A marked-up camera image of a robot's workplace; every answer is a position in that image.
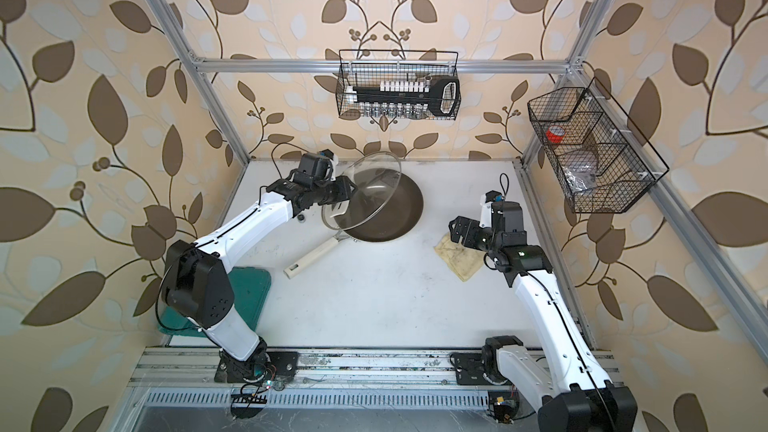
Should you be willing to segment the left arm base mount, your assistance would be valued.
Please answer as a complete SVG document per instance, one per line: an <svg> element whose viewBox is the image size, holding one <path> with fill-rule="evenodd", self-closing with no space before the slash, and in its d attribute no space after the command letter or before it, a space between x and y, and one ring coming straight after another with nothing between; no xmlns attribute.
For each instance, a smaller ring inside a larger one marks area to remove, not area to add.
<svg viewBox="0 0 768 432"><path fill-rule="evenodd" d="M266 384L267 381L290 383L298 370L298 358L299 353L295 351L262 351L245 361L239 361L220 350L214 381L230 384Z"/></svg>

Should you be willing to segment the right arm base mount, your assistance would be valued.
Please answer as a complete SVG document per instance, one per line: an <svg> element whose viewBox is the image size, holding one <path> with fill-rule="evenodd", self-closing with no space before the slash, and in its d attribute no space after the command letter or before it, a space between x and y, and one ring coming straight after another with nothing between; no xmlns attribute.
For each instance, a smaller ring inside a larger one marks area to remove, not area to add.
<svg viewBox="0 0 768 432"><path fill-rule="evenodd" d="M497 366L499 351L451 352L449 362L452 365L456 382L461 386L497 386L518 387L519 382L503 377Z"/></svg>

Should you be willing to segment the yellow cloth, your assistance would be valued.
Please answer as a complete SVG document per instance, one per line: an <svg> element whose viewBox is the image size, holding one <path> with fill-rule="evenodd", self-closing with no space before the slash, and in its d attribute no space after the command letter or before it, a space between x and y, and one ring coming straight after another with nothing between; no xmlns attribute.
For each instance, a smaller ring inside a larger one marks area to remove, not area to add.
<svg viewBox="0 0 768 432"><path fill-rule="evenodd" d="M442 237L434 251L462 282L470 280L484 266L481 251L452 242L448 234Z"/></svg>

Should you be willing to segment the glass pot lid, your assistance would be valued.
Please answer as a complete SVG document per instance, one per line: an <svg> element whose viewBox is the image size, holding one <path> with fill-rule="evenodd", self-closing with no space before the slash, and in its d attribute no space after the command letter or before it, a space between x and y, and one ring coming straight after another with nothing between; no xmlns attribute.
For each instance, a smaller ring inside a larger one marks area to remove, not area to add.
<svg viewBox="0 0 768 432"><path fill-rule="evenodd" d="M348 202L322 206L322 221L331 230L358 227L381 212L399 186L402 165L392 153L377 152L352 163L340 176L349 177L357 192Z"/></svg>

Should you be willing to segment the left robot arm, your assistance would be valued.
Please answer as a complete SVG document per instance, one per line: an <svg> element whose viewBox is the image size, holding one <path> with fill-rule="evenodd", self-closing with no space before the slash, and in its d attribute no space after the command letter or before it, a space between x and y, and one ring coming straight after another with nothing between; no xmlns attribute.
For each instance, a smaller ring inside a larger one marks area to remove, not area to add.
<svg viewBox="0 0 768 432"><path fill-rule="evenodd" d="M207 236L175 242L166 255L159 300L202 329L225 356L245 363L265 349L265 341L235 308L229 274L237 262L272 231L315 205L349 201L357 185L348 177L279 179L260 199Z"/></svg>

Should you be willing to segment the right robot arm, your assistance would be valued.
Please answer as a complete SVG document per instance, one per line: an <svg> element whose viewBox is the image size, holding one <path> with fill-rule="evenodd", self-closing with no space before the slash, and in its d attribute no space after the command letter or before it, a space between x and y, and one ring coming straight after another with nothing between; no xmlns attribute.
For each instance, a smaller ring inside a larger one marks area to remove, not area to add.
<svg viewBox="0 0 768 432"><path fill-rule="evenodd" d="M542 431L630 431L636 400L603 369L579 332L544 250L527 241L522 207L493 193L478 220L458 216L452 242L477 250L501 273L525 306L547 364L536 362L516 336L490 337L483 346L488 379L510 382L531 405Z"/></svg>

